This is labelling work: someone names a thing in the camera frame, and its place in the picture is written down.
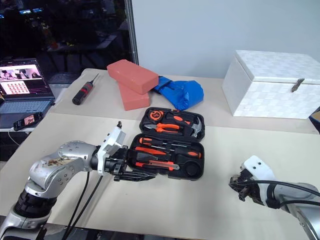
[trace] black cable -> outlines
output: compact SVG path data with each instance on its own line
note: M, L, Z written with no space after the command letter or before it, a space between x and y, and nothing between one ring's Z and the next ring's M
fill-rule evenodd
M96 185L95 185L95 187L94 187L93 191L91 192L91 194L90 194L90 196L89 196L88 200L85 202L85 204L84 204L84 206L83 206L83 208L82 208L81 212L80 212L80 213L79 213L79 215L76 217L76 219L75 219L75 221L73 222L73 224L72 224L71 228L69 229L69 232L66 234L66 237L65 237L65 238L63 238L63 240L66 240L66 239L67 239L67 237L69 236L69 234L71 233L71 231L72 231L72 230L74 229L74 227L76 226L76 224L77 224L77 222L79 221L79 219L80 219L81 215L84 213L84 211L85 211L86 207L88 206L88 204L89 204L90 200L91 200L91 199L92 199L92 197L94 196L94 194L95 194L95 192L96 192L96 190L97 190L97 188L98 188L98 186L99 186L99 184L100 184L100 182L101 182L102 178L103 178L103 176L100 176L100 178L99 178L98 182L96 183Z
M88 171L88 172L86 173L86 181L85 181L84 188L83 188L82 193L81 193L81 195L80 195L80 197L79 197L79 200L78 200L78 202L77 202L77 204L76 204L76 206L75 206L75 209L74 209L73 214L72 214L72 217L71 217L71 219L70 219L70 221L69 221L69 223L68 223L68 226L66 227L66 230L65 230L65 232L64 232L64 235L63 235L63 237L62 237L62 240L64 240L64 239L67 238L67 237L66 237L67 232L69 231L70 225L71 225L71 223L72 223L72 221L73 221L73 219L74 219L74 217L75 217L75 215L76 215L76 213L77 213L77 210L78 210L78 208L79 208L80 202L81 202L81 200L82 200L82 198L83 198L83 196L84 196L84 194L85 194L85 191L86 191L86 189L87 189L87 186L88 186L88 183L89 183L89 176L90 176L90 172Z
M251 185L251 184L276 184L276 185L283 185L287 187L291 187L294 189L300 189L302 191L314 194L318 197L320 197L320 192L314 191L310 188L299 186L293 183L289 182L283 182L283 181L271 181L271 180L252 180L252 181L240 181L240 182L233 182L232 184L238 184L238 185Z
M315 205L320 207L320 202L317 201L307 201L307 200L289 200L289 201L283 201L280 203L279 208L283 207L284 205L288 204L309 204L309 205Z

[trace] white woven box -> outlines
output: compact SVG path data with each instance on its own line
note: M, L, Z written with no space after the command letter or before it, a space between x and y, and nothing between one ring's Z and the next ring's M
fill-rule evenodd
M237 50L222 89L233 116L306 119L320 106L320 63L305 54Z

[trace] mobile phone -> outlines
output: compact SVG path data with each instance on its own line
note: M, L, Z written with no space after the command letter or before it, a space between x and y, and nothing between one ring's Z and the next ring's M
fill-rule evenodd
M29 127L31 125L37 124L43 118L44 117L42 115L42 112L35 112L34 114L32 114L30 116L26 116L25 118L20 119L19 121L16 121L13 124L13 129L15 131L19 131L19 130L27 128L27 127Z

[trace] open toolbox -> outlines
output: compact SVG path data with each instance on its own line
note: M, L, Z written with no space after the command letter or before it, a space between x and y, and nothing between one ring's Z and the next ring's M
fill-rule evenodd
M133 169L197 180L204 172L205 150L199 143L205 136L202 115L149 107L134 137L127 164Z

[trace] screwdriver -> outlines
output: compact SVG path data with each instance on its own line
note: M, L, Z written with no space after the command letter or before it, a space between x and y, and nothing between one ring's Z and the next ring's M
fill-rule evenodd
M190 158L198 158L198 159L201 158L201 153L200 152L196 152L196 151L193 151L193 150L188 151L187 149L182 148L182 147L176 147L175 149L167 149L167 148L159 147L159 146L151 146L151 147L161 148L161 149L164 149L164 150L170 150L170 151L173 151L175 154L181 154L181 155L184 155L184 156L187 156L187 157L190 157ZM149 153L149 154L155 154L155 155L157 155L157 154L166 155L167 154L164 151L159 151L159 150L155 150L155 149L152 149L152 148L141 147L141 146L136 146L135 150L143 151L143 152L146 152L146 153Z
M189 157L189 158L197 158L197 159L200 159L201 158L201 153L200 152L197 152L197 151L194 151L194 150L190 150L188 151L187 149L183 148L183 147L176 147L174 149L174 154L181 154L181 155L184 155L186 157Z
M139 139L139 143L144 144L144 145L166 145L168 143L165 143L162 140L156 140L156 139L152 139L152 138L148 138L148 137L140 137ZM181 145L181 144L171 144L172 146L179 146L179 147L187 147L185 145Z
M72 99L72 102L75 105L80 105L85 97L90 93L90 91L92 90L92 88L94 87L94 80L96 79L96 77L99 75L99 73L94 77L94 79L92 81L87 81L85 83L85 85L83 85L83 87L78 91L78 93L74 96L74 98Z

